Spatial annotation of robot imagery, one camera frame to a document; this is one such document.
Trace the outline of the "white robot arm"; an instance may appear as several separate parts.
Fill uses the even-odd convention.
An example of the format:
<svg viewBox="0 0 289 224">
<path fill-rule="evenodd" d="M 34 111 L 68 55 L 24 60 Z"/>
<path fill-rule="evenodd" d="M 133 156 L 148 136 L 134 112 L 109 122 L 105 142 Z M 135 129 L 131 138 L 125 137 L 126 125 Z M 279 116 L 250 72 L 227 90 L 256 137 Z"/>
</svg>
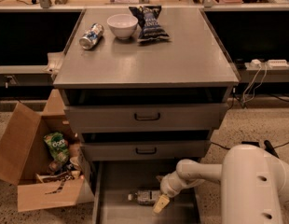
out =
<svg viewBox="0 0 289 224">
<path fill-rule="evenodd" d="M 184 159 L 160 181 L 153 212 L 158 214 L 183 189 L 201 181 L 221 187 L 222 224 L 283 224 L 283 203 L 289 202 L 289 164 L 251 146 L 230 149 L 221 164 L 201 164 Z"/>
</svg>

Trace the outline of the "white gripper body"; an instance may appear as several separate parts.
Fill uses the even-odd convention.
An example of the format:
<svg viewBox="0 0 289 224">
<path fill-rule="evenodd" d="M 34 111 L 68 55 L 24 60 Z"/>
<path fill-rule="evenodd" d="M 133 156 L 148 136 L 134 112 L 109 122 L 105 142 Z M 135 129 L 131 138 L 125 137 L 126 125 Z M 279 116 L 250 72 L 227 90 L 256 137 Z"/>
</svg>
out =
<svg viewBox="0 0 289 224">
<path fill-rule="evenodd" d="M 176 171 L 165 175 L 160 182 L 160 191 L 169 198 L 177 196 L 186 186 L 186 182 Z"/>
</svg>

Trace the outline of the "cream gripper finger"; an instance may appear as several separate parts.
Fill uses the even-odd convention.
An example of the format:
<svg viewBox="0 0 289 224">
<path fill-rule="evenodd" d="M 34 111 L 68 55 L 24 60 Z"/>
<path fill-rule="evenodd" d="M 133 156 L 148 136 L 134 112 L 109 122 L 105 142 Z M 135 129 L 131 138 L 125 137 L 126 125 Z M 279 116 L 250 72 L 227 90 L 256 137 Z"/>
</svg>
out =
<svg viewBox="0 0 289 224">
<path fill-rule="evenodd" d="M 153 206 L 153 212 L 159 214 L 169 204 L 169 202 L 170 198 L 165 194 L 161 194 Z"/>
</svg>

